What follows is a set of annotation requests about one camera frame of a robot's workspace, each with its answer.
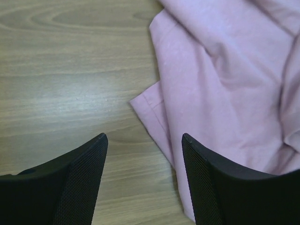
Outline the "pink printed t-shirt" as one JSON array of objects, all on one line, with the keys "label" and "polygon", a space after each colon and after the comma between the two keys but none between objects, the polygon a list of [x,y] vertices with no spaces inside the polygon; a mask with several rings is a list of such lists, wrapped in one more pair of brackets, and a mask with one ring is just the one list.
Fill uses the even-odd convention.
[{"label": "pink printed t-shirt", "polygon": [[272,174],[300,167],[300,3],[163,0],[150,24],[160,80],[131,100],[174,167],[194,220],[181,139]]}]

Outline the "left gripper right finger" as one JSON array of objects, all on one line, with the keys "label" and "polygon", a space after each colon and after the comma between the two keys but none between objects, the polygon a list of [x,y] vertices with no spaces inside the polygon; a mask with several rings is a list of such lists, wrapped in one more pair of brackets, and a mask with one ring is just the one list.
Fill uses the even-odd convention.
[{"label": "left gripper right finger", "polygon": [[198,225],[297,225],[299,170],[272,175],[237,164],[182,136],[188,186]]}]

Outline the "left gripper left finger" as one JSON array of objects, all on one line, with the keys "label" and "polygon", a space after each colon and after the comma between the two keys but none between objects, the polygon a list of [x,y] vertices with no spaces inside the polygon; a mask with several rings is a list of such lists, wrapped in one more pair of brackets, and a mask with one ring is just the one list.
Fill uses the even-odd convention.
[{"label": "left gripper left finger", "polygon": [[0,177],[2,225],[90,225],[108,139],[82,146],[19,174]]}]

